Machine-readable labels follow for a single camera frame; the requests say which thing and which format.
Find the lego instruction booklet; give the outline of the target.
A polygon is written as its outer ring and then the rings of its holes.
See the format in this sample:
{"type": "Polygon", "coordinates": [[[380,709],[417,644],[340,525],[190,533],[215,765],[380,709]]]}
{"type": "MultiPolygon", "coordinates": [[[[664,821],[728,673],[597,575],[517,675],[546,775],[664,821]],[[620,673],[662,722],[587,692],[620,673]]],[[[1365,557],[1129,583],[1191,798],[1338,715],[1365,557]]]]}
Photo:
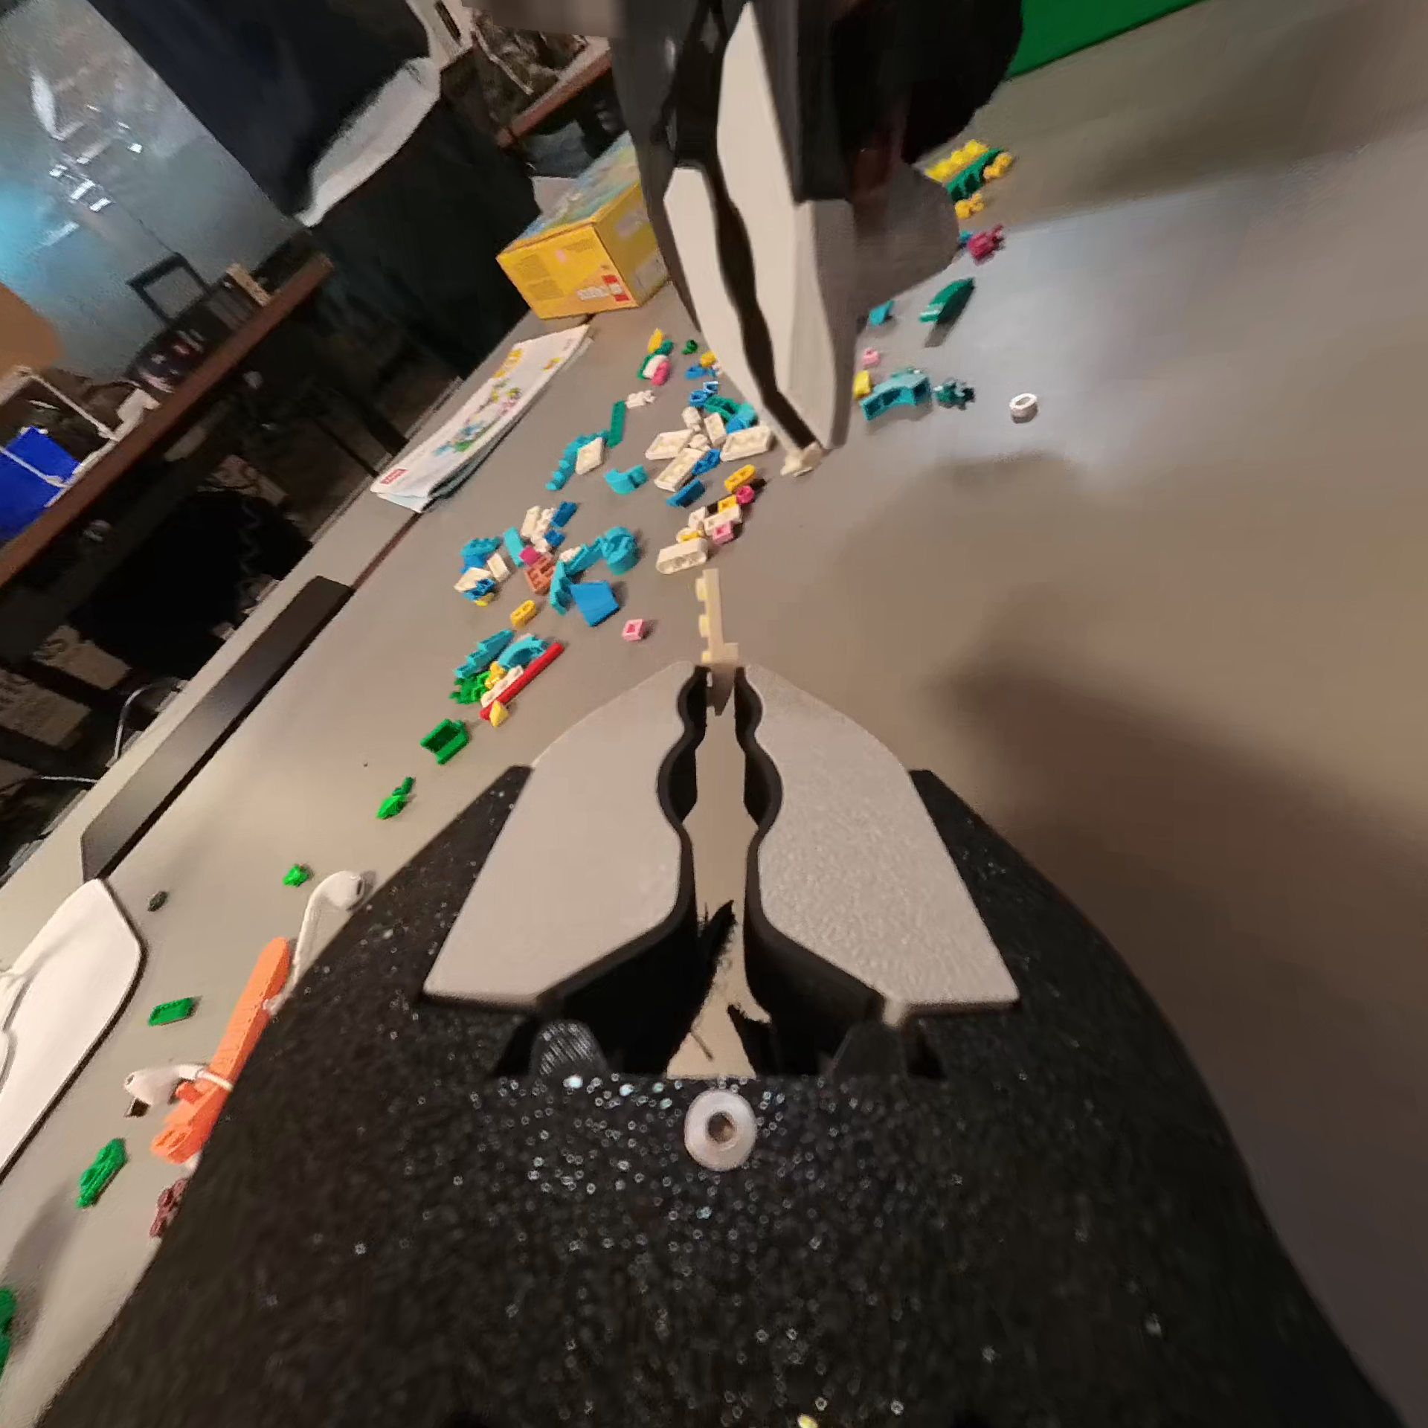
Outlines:
{"type": "Polygon", "coordinates": [[[532,405],[592,341],[592,323],[514,342],[491,377],[460,397],[449,418],[414,439],[368,493],[423,515],[457,491],[526,420],[532,405]]]}

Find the blue storage bin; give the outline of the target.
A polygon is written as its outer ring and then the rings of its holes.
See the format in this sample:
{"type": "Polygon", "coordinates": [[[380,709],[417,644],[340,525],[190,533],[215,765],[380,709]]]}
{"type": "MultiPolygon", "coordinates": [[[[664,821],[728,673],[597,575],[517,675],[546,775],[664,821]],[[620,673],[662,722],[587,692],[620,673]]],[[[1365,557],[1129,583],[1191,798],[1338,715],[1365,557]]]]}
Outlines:
{"type": "Polygon", "coordinates": [[[81,460],[34,427],[2,447],[2,544],[34,525],[72,486],[79,465],[81,460]]]}

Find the pile of colourful lego bricks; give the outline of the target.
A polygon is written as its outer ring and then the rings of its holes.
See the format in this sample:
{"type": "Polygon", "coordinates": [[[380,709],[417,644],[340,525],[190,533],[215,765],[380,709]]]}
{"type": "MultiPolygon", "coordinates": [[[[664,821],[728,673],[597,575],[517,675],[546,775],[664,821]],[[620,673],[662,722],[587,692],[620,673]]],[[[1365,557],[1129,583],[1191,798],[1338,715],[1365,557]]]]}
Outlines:
{"type": "Polygon", "coordinates": [[[601,435],[565,444],[542,500],[464,544],[455,591],[501,626],[455,665],[460,727],[506,722],[578,627],[647,640],[655,618],[631,611],[629,580],[699,572],[738,544],[770,489],[774,435],[712,348],[691,339],[675,359],[658,329],[640,378],[601,435]]]}

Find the orange brick separator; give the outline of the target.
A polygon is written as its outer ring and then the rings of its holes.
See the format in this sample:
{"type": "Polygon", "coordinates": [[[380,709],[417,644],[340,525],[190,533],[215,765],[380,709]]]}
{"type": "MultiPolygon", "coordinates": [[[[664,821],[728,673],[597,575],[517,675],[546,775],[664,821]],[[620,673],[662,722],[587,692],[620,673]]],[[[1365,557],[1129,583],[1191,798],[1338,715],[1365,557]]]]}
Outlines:
{"type": "Polygon", "coordinates": [[[188,1164],[206,1147],[241,1072],[258,1049],[292,983],[295,942],[274,937],[260,954],[215,1055],[198,1074],[182,1079],[176,1102],[151,1155],[170,1164],[188,1164]]]}

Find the turquoise lego arch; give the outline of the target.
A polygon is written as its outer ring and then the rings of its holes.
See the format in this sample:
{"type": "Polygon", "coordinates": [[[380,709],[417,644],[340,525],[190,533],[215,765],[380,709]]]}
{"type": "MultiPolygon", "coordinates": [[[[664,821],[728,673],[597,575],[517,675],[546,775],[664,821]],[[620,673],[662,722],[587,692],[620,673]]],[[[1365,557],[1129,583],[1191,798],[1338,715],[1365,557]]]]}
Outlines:
{"type": "Polygon", "coordinates": [[[858,397],[864,420],[871,425],[904,408],[923,408],[934,402],[934,382],[923,368],[899,368],[867,395],[858,397]]]}

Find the black chair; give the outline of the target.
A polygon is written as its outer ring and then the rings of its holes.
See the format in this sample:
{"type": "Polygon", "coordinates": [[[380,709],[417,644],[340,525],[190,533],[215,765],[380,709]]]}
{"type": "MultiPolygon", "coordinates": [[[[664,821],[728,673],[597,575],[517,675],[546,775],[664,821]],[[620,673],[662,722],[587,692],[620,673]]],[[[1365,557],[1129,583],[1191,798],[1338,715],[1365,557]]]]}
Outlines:
{"type": "Polygon", "coordinates": [[[182,319],[208,296],[205,276],[178,253],[170,253],[130,276],[128,290],[162,326],[182,319]]]}

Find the yellow green lego cluster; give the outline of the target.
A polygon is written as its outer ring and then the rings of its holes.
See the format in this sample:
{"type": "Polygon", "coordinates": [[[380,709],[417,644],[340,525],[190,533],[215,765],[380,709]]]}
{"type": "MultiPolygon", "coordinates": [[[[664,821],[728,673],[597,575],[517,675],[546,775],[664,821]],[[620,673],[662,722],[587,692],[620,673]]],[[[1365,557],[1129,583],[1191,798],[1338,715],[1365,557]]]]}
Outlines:
{"type": "Polygon", "coordinates": [[[1014,164],[1014,153],[973,138],[927,166],[925,177],[949,194],[957,219],[969,221],[985,208],[985,187],[1005,178],[1014,164]]]}

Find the white tray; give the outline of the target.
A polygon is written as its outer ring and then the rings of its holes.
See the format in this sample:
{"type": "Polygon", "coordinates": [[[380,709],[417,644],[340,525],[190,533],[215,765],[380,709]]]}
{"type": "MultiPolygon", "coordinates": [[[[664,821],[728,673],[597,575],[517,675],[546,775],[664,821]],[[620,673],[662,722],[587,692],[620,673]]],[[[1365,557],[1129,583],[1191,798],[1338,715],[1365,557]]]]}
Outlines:
{"type": "Polygon", "coordinates": [[[2,1172],[26,1150],[130,1001],[145,966],[132,918],[83,883],[2,971],[2,1172]]]}

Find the yellow lego box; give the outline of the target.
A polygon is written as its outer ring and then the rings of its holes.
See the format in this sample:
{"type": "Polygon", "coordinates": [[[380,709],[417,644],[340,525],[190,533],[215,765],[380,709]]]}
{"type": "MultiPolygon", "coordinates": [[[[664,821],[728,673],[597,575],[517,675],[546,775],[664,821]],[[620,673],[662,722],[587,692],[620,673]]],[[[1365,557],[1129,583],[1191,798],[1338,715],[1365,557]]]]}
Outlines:
{"type": "Polygon", "coordinates": [[[629,135],[578,177],[535,177],[533,191],[540,215],[497,265],[539,319],[634,311],[665,286],[629,135]]]}

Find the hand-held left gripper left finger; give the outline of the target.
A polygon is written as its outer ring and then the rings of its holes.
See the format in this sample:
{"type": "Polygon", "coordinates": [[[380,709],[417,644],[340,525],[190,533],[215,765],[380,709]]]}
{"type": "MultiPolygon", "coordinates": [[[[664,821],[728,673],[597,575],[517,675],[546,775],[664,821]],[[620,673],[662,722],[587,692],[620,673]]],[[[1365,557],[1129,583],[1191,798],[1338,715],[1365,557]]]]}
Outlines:
{"type": "Polygon", "coordinates": [[[697,985],[699,915],[687,818],[709,677],[668,665],[600,707],[527,771],[426,994],[557,1008],[615,979],[697,985]]]}

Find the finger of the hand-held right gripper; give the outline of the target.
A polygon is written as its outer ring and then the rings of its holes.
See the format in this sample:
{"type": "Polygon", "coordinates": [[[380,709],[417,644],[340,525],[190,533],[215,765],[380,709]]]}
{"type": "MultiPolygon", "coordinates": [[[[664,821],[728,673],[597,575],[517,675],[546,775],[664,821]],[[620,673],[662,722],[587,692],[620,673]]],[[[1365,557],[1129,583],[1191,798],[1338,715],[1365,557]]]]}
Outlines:
{"type": "Polygon", "coordinates": [[[768,375],[793,414],[797,452],[840,448],[864,316],[955,257],[947,191],[892,159],[871,201],[854,201],[836,118],[799,69],[797,4],[749,2],[721,82],[721,178],[751,248],[752,316],[768,375]]]}
{"type": "Polygon", "coordinates": [[[665,219],[705,344],[778,436],[802,436],[802,420],[776,381],[770,322],[759,309],[742,221],[699,166],[672,171],[665,219]]]}

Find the cardboard sheet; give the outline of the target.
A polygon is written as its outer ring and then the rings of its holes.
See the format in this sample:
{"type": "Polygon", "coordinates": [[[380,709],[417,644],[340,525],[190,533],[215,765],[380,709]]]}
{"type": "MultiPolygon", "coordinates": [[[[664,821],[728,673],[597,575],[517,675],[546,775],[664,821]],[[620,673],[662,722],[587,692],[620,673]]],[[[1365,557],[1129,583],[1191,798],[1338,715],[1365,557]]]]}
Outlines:
{"type": "Polygon", "coordinates": [[[22,296],[0,286],[2,303],[2,381],[19,370],[45,370],[59,362],[62,342],[54,326],[22,296]]]}

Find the white earbud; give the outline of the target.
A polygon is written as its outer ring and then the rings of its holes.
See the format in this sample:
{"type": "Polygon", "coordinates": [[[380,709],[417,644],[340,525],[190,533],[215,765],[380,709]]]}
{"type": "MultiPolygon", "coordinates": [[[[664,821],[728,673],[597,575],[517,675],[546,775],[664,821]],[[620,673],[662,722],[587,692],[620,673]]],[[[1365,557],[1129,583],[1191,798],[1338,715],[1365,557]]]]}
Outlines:
{"type": "Polygon", "coordinates": [[[123,1079],[123,1095],[130,1106],[125,1117],[149,1117],[151,1110],[169,1108],[182,1087],[203,1079],[206,1068],[200,1062],[167,1062],[137,1070],[123,1079]]]}
{"type": "Polygon", "coordinates": [[[289,986],[295,986],[302,981],[304,969],[313,964],[323,915],[352,915],[366,901],[368,889],[368,878],[352,870],[337,872],[313,889],[292,953],[289,986]]]}

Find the green backdrop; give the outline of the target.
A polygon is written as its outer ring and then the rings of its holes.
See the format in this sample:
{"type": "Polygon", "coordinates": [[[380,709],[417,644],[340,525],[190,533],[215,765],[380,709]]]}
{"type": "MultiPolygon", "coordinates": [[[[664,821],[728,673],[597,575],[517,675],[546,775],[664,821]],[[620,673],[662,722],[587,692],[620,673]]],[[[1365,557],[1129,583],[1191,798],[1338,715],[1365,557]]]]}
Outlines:
{"type": "Polygon", "coordinates": [[[1008,80],[1033,72],[1199,2],[1022,2],[1022,41],[1008,80]]]}

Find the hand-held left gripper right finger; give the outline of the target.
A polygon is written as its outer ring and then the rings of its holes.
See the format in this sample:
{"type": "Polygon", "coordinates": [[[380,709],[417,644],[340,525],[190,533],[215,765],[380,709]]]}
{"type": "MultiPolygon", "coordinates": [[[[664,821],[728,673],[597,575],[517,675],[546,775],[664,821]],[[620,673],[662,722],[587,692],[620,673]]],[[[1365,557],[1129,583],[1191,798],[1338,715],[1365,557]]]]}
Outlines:
{"type": "Polygon", "coordinates": [[[751,845],[746,949],[836,1025],[1008,1009],[1020,994],[912,775],[866,727],[764,665],[739,738],[768,809],[751,845]]]}

